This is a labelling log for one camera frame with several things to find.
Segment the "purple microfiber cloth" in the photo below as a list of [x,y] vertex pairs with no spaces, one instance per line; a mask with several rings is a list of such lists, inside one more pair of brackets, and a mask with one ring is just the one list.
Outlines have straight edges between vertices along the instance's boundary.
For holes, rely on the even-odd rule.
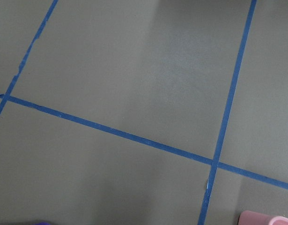
[[35,222],[32,225],[52,225],[52,224],[46,221],[40,221],[40,222]]

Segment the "pink plastic bin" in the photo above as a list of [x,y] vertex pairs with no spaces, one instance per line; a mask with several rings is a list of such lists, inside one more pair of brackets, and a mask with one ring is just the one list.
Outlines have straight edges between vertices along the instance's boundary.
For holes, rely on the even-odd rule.
[[288,218],[246,210],[240,214],[238,225],[288,225]]

